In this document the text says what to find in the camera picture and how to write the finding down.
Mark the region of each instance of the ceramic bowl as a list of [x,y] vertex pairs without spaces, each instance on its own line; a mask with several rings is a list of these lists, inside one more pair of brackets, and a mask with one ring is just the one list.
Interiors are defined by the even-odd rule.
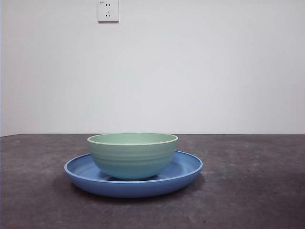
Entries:
[[109,176],[136,180],[154,176],[172,160],[178,137],[157,133],[120,133],[91,136],[96,166]]

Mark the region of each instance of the white wall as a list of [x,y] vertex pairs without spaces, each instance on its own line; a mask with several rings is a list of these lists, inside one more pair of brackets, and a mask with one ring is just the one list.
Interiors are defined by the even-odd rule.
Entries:
[[304,0],[2,0],[1,134],[305,134]]

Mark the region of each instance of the gray floor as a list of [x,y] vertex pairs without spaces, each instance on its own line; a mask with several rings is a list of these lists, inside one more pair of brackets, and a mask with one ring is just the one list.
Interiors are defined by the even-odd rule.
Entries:
[[305,135],[178,135],[205,168],[182,190],[139,199],[71,184],[63,165],[88,153],[88,136],[1,138],[1,228],[305,228]]

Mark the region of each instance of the outlet faceplate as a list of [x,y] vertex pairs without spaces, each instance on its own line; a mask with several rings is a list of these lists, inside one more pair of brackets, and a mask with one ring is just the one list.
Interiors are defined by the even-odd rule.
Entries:
[[98,2],[98,21],[119,21],[119,0],[100,0]]

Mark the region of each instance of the blue plate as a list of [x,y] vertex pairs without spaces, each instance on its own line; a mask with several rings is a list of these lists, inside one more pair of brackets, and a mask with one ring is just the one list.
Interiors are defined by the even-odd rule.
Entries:
[[97,195],[119,198],[158,196],[179,190],[200,173],[202,161],[191,154],[176,151],[170,164],[158,175],[140,181],[122,181],[100,171],[91,154],[68,161],[64,169],[77,187]]

